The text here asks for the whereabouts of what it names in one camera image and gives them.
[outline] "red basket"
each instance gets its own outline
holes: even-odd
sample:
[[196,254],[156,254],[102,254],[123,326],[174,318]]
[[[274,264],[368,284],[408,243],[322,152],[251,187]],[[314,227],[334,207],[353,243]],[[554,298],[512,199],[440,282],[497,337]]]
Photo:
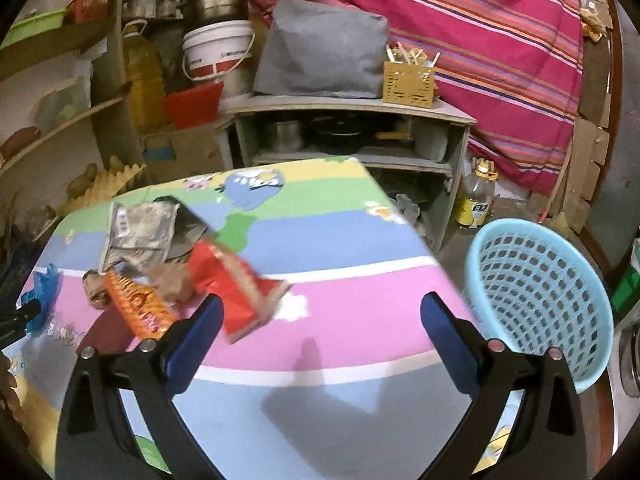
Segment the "red basket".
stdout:
[[196,86],[185,92],[169,94],[161,103],[178,130],[192,128],[210,123],[218,116],[222,87],[221,82]]
[[66,10],[72,23],[100,20],[109,15],[113,0],[71,0]]

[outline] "colorful tablecloth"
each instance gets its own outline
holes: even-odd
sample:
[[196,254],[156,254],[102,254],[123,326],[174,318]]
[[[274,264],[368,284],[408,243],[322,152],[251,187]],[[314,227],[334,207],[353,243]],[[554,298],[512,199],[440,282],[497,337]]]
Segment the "colorful tablecloth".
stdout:
[[[416,478],[468,407],[424,332],[420,300],[436,290],[470,317],[418,235],[350,157],[216,174],[195,187],[117,200],[172,194],[258,272],[293,283],[271,323],[232,346],[220,335],[175,397],[205,452],[228,480]],[[75,348],[100,315],[81,277],[98,266],[109,210],[76,212],[57,228],[38,263],[64,273],[51,318],[6,350],[49,470]],[[145,455],[162,466],[133,395],[123,398]]]

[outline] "yellow box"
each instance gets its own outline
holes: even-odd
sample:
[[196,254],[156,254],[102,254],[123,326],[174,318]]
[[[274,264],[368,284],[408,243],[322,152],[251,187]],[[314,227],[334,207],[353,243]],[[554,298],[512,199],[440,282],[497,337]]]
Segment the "yellow box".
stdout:
[[385,103],[431,108],[434,88],[434,68],[385,61]]

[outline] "blue plastic bag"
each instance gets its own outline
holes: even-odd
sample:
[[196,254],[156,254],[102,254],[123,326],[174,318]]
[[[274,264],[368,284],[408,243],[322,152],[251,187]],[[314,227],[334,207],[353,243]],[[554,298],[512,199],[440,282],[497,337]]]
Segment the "blue plastic bag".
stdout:
[[41,311],[30,322],[27,323],[27,334],[41,330],[49,317],[51,305],[56,301],[58,295],[58,284],[60,282],[60,272],[54,264],[49,264],[45,274],[41,272],[33,273],[33,288],[27,290],[20,297],[20,304],[27,304],[31,300],[40,302]]

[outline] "orange snack package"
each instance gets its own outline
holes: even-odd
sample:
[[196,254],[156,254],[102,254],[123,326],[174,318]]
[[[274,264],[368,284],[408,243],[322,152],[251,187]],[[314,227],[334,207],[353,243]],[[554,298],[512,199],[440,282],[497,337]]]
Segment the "orange snack package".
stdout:
[[104,277],[116,308],[137,338],[160,339],[180,318],[149,286],[124,278],[114,270]]

